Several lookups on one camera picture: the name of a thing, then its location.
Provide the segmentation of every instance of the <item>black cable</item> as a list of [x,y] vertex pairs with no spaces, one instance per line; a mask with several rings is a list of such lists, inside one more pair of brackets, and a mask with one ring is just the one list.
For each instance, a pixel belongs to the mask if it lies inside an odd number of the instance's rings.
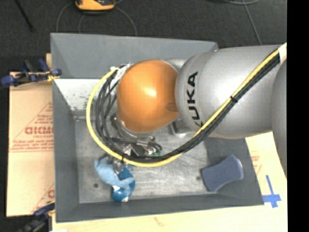
[[[218,114],[218,116],[206,127],[204,128],[196,137],[190,139],[188,142],[183,144],[182,146],[178,147],[177,149],[162,155],[162,156],[131,156],[128,154],[123,153],[120,149],[116,147],[116,145],[111,143],[112,139],[106,138],[106,137],[101,137],[103,141],[110,146],[110,149],[117,154],[121,155],[123,158],[126,158],[128,160],[134,160],[136,162],[159,162],[161,160],[166,160],[172,156],[185,153],[189,151],[190,149],[194,148],[197,146],[199,143],[201,143],[207,136],[209,136],[213,130],[220,124],[220,122],[225,118],[225,116],[228,114],[228,112],[232,109],[232,107],[236,104],[236,102],[254,85],[256,84],[262,77],[264,77],[267,73],[269,73],[273,68],[275,68],[278,64],[280,63],[280,55],[279,53],[274,56],[265,66],[261,68],[260,71],[257,72],[255,77],[253,77],[252,80],[250,80],[236,95],[234,95],[233,99],[226,105],[226,107]],[[111,76],[109,80],[107,80],[106,83],[111,82],[113,77]],[[106,116],[110,109],[111,109],[111,104],[108,106],[107,110],[105,111],[104,115]]]
[[[118,0],[116,1],[115,4],[120,4],[122,1],[124,0]],[[137,28],[136,28],[136,25],[134,23],[134,21],[132,20],[132,18],[122,9],[118,8],[117,6],[114,7],[116,10],[118,10],[120,13],[122,13],[128,20],[129,22],[131,23],[133,29],[134,29],[134,36],[137,36],[138,33],[137,33]],[[81,33],[81,24],[82,24],[82,21],[84,20],[85,18],[85,14],[79,19],[78,21],[78,26],[77,26],[77,29],[78,29],[78,32]]]
[[59,29],[59,21],[60,21],[60,18],[62,16],[62,13],[65,11],[66,8],[68,8],[71,4],[73,4],[73,2],[69,2],[68,4],[66,4],[60,11],[60,13],[58,14],[57,16],[57,21],[56,21],[56,32],[58,32],[58,29]]

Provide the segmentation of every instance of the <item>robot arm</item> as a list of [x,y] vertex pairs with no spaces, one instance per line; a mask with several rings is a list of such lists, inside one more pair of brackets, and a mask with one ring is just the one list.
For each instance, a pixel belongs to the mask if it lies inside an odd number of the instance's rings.
[[[276,130],[274,103],[277,107],[283,105],[274,99],[281,97],[285,90],[275,83],[286,78],[284,69],[281,71],[285,58],[286,44],[208,52],[185,61],[180,69],[171,62],[157,59],[127,66],[125,74],[117,80],[115,117],[124,137],[136,140],[138,145],[138,141],[151,137],[155,130],[170,124],[178,114],[196,132],[191,140],[166,155],[132,156],[117,149],[108,136],[103,136],[102,142],[90,123],[94,94],[87,106],[89,131],[113,157],[136,166],[153,167],[171,162],[206,136],[241,138]],[[118,69],[108,73],[94,88],[95,92],[103,85],[103,100],[107,100],[104,97],[114,88],[110,83]],[[106,111],[100,114],[104,120]],[[286,131],[283,127],[281,125],[279,130]],[[104,123],[97,128],[105,135]]]

